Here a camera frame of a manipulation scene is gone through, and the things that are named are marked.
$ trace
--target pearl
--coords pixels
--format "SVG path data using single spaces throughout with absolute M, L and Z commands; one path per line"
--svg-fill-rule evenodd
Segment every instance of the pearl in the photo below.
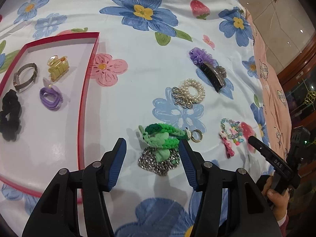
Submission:
M 197 95 L 192 95 L 189 91 L 189 87 L 195 88 L 197 90 Z M 202 84 L 192 78 L 185 80 L 181 85 L 180 90 L 192 103 L 200 103 L 205 97 L 205 90 Z

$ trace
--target hair tie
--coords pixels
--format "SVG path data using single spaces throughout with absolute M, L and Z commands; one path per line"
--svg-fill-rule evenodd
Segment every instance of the hair tie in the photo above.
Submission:
M 43 83 L 45 87 L 39 91 L 40 100 L 46 108 L 49 110 L 54 110 L 58 108 L 58 106 L 60 106 L 64 101 L 61 91 L 58 89 L 58 87 L 52 85 L 46 78 L 43 78 Z M 53 101 L 47 99 L 47 96 L 52 97 Z
M 2 99 L 2 111 L 0 111 L 0 132 L 6 141 L 16 139 L 16 132 L 19 130 L 19 114 L 21 105 L 18 101 L 16 91 L 8 91 Z

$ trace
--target floral bedsheet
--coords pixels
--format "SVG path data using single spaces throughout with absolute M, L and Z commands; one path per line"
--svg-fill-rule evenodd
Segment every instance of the floral bedsheet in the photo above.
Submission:
M 192 192 L 181 163 L 161 177 L 138 167 L 146 144 L 138 125 L 164 122 L 203 133 L 190 142 L 205 160 L 235 171 L 245 168 L 254 181 L 271 173 L 265 159 L 246 142 L 232 145 L 228 159 L 219 136 L 223 118 L 242 122 L 245 135 L 255 133 L 269 145 L 263 114 L 263 89 L 254 58 L 254 36 L 238 0 L 7 0 L 0 9 L 0 79 L 17 51 L 44 37 L 85 31 L 100 32 L 100 45 L 89 83 L 85 149 L 99 144 L 88 165 L 127 141 L 127 154 L 117 185 L 105 193 L 116 236 L 189 236 L 201 193 Z M 226 87 L 217 93 L 190 59 L 199 48 L 226 69 Z M 201 104 L 184 109 L 174 104 L 172 87 L 193 78 L 206 91 Z M 38 198 L 3 184 L 0 213 L 21 236 Z M 81 235 L 86 236 L 82 205 Z M 223 191 L 221 223 L 227 216 Z

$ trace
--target black scrunchie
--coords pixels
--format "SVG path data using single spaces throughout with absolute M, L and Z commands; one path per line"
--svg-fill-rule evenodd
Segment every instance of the black scrunchie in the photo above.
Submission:
M 2 111 L 0 111 L 0 132 L 6 141 L 15 140 L 16 132 L 20 126 L 19 114 L 21 105 L 16 91 L 8 91 L 2 99 Z

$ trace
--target pink hair clip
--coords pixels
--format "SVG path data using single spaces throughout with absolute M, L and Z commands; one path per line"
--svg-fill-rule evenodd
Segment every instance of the pink hair clip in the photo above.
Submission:
M 225 145 L 226 156 L 229 159 L 230 157 L 235 155 L 235 152 L 232 150 L 232 143 L 226 139 L 225 135 L 226 134 L 223 131 L 220 132 L 220 136 L 221 136 L 222 142 Z

